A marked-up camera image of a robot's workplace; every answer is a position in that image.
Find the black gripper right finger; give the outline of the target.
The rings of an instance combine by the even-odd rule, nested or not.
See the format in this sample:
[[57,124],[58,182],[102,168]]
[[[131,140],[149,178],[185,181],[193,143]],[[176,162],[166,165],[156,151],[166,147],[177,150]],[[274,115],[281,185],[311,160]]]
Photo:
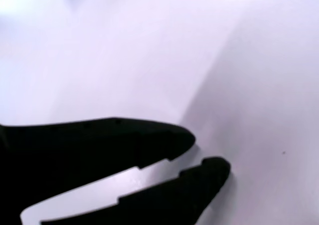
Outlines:
[[198,166],[153,187],[120,197],[114,206],[44,225],[194,225],[219,193],[231,171],[222,157],[203,159]]

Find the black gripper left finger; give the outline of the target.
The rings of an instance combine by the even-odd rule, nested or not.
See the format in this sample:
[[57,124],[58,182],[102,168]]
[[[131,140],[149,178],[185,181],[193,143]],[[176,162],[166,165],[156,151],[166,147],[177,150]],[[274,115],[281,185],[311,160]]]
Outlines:
[[186,128],[105,118],[0,128],[0,222],[32,205],[132,167],[174,160],[195,144]]

